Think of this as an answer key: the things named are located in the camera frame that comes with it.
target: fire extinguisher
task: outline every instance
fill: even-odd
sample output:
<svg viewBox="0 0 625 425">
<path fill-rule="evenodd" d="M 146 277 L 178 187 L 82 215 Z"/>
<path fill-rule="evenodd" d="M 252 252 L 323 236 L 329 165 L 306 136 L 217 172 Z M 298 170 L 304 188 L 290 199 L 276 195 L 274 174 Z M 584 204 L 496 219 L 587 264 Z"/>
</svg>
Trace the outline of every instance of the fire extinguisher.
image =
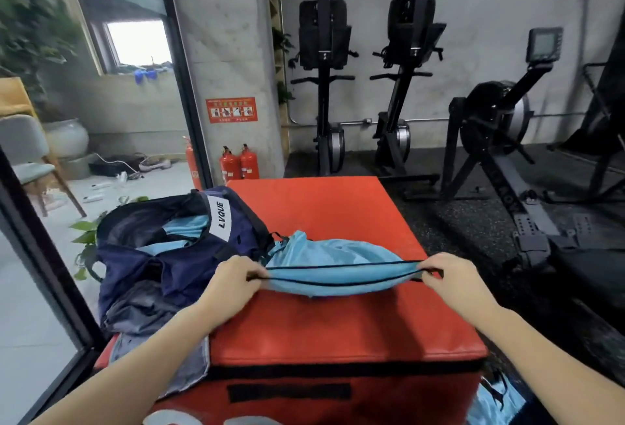
<svg viewBox="0 0 625 425">
<path fill-rule="evenodd" d="M 241 172 L 243 178 L 246 180 L 258 180 L 260 174 L 258 173 L 258 157 L 252 152 L 247 144 L 243 144 L 243 151 L 239 157 L 241 161 Z"/>
<path fill-rule="evenodd" d="M 198 165 L 196 164 L 195 155 L 193 153 L 193 147 L 191 145 L 191 141 L 187 139 L 187 137 L 183 137 L 185 141 L 187 141 L 187 149 L 184 152 L 187 156 L 187 163 L 189 165 L 189 170 L 191 171 L 191 179 L 193 180 L 193 188 L 196 190 L 202 189 L 202 183 L 199 180 L 199 172 Z"/>
<path fill-rule="evenodd" d="M 230 149 L 224 145 L 224 151 L 219 159 L 219 166 L 221 167 L 221 174 L 224 177 L 224 183 L 228 183 L 230 180 L 241 179 L 241 164 L 239 164 L 239 158 L 232 155 Z"/>
</svg>

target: tiled floor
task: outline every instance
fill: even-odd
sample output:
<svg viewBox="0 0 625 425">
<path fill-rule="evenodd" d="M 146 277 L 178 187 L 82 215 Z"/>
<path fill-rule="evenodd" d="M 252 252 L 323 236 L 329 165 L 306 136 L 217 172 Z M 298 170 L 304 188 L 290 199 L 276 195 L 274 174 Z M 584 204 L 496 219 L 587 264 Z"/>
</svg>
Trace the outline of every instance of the tiled floor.
<svg viewBox="0 0 625 425">
<path fill-rule="evenodd" d="M 96 202 L 82 203 L 88 215 L 85 219 L 93 220 L 103 211 L 115 208 L 121 196 L 154 199 L 183 194 L 193 188 L 189 167 L 183 162 L 170 169 L 147 173 L 144 178 L 124 185 L 114 182 L 101 191 L 92 189 L 94 184 L 111 181 L 115 180 L 90 177 L 69 182 L 78 200 L 94 194 L 104 196 Z M 80 219 L 69 201 L 52 209 L 47 217 L 41 217 L 72 274 L 77 270 L 74 259 L 82 245 L 71 242 L 80 232 L 69 226 Z M 76 349 L 2 234 L 0 253 L 0 425 L 15 425 L 63 370 Z M 76 283 L 96 315 L 98 282 L 88 278 Z"/>
</svg>

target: safety poster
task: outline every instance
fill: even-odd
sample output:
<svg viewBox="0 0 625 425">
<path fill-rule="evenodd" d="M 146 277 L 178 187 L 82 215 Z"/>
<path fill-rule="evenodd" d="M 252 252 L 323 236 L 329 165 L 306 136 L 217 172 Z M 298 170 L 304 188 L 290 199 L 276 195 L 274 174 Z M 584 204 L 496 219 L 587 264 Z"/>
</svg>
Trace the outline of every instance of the safety poster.
<svg viewBox="0 0 625 425">
<path fill-rule="evenodd" d="M 258 121 L 255 97 L 229 97 L 227 99 L 207 99 L 206 108 L 212 124 L 217 122 Z"/>
</svg>

